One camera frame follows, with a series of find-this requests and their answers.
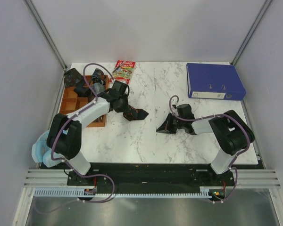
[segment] gray wall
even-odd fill
[[[62,69],[22,0],[0,0],[0,226],[11,225],[31,146],[46,130]]]
[[[283,0],[272,3],[237,69],[263,160],[283,188]]]
[[[230,62],[264,0],[33,0],[67,64]]]

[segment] wooden box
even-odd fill
[[[86,75],[87,81],[91,78],[90,75]],[[106,75],[106,86],[105,89],[109,87],[109,79]],[[74,112],[81,107],[88,104],[87,97],[78,97],[76,92],[74,92],[75,87],[68,87],[64,89],[64,94],[62,97],[62,103],[60,107],[61,114],[68,114]],[[106,125],[107,115],[103,115],[100,118],[96,119],[94,122],[90,123],[87,127],[104,127]]]

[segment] book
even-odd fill
[[[117,81],[121,81],[123,83],[129,84],[134,69],[135,69],[135,62],[132,61],[124,62],[123,60],[118,60],[117,64],[115,65],[112,76]]]

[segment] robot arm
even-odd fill
[[[115,81],[112,88],[101,92],[98,95],[98,101],[92,107],[92,103],[78,109],[77,111],[68,115],[57,114],[52,122],[46,144],[52,148],[53,143],[57,137],[58,132],[65,124],[65,122],[73,115],[77,115],[75,121],[72,120],[65,127],[65,132],[61,134],[58,139],[55,152],[63,155],[72,167],[80,174],[87,174],[90,169],[90,163],[85,159],[81,153],[82,130],[95,119],[107,114],[110,111],[123,113],[123,116],[129,120],[143,120],[148,113],[143,109],[135,109],[128,104],[129,86]]]
[[[177,112],[180,118],[189,120],[195,119],[189,104],[179,105]],[[230,110],[224,114],[234,118],[244,128],[251,143],[255,140],[251,129],[235,111]],[[191,135],[214,133],[220,145],[216,158],[210,164],[215,175],[221,175],[227,172],[229,170],[228,166],[236,158],[237,154],[247,146],[247,140],[242,130],[226,117],[182,121],[169,113],[165,122],[156,132],[175,134],[177,129],[184,129],[186,133]]]

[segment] wooden tray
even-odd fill
[[[90,75],[86,75],[87,81],[89,81],[91,78]],[[109,79],[106,75],[106,86],[105,89],[109,88]],[[87,97],[78,97],[76,92],[74,92],[75,87],[68,87],[64,89],[64,94],[62,97],[62,103],[60,107],[60,113],[61,114],[69,114],[71,112],[74,112],[81,107],[88,104],[88,98]],[[103,115],[102,119],[98,119],[99,121],[94,121],[90,123],[87,127],[105,127],[106,125],[106,119],[107,115]]]

